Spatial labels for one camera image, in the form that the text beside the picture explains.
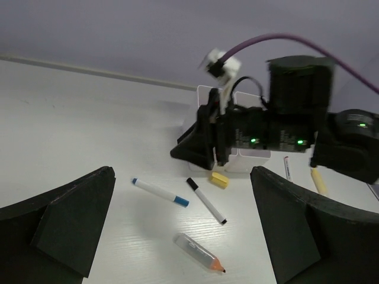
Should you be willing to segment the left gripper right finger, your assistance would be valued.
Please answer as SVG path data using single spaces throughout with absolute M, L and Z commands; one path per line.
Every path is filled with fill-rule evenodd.
M 250 173 L 277 283 L 378 283 L 378 214 Z

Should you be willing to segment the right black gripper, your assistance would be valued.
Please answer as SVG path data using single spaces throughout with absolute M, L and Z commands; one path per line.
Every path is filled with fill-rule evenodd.
M 260 97 L 244 92 L 234 92 L 235 104 L 246 108 L 261 107 Z M 213 141 L 211 123 L 209 122 L 210 110 L 207 105 L 201 105 L 197 111 L 197 119 L 193 125 L 177 139 L 177 145 L 170 151 L 174 159 L 192 163 L 205 170 L 214 167 Z M 229 155 L 229 161 L 225 166 L 262 166 L 269 160 L 269 150 L 251 148 L 253 136 L 248 127 L 242 123 L 248 122 L 245 117 L 237 123 L 238 132 L 235 131 L 232 138 L 241 138 L 237 143 L 238 148 L 233 147 Z

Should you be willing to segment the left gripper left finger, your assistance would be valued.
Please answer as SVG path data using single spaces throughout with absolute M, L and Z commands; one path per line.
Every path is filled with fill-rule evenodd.
M 114 169 L 104 166 L 1 208 L 1 283 L 88 278 L 114 186 Z

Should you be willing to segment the blue capped white marker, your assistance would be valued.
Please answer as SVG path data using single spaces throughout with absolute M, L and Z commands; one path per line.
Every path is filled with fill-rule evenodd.
M 171 193 L 171 192 L 168 192 L 158 186 L 155 186 L 155 185 L 151 185 L 149 183 L 146 183 L 144 181 L 142 181 L 141 179 L 139 178 L 132 178 L 131 179 L 131 182 L 134 186 L 137 186 L 138 188 L 140 189 L 143 189 L 151 194 L 154 194 L 158 197 L 161 197 L 165 200 L 168 200 L 168 201 L 171 201 L 177 205 L 180 205 L 180 206 L 183 206 L 183 207 L 187 207 L 189 205 L 189 201 L 174 194 L 174 193 Z

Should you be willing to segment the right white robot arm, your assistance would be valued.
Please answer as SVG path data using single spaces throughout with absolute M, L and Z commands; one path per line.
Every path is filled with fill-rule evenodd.
M 324 166 L 374 184 L 378 181 L 378 115 L 360 109 L 328 111 L 334 66 L 327 57 L 287 56 L 268 62 L 269 98 L 246 107 L 212 89 L 208 102 L 171 150 L 203 169 L 223 166 L 232 149 L 304 153 Z

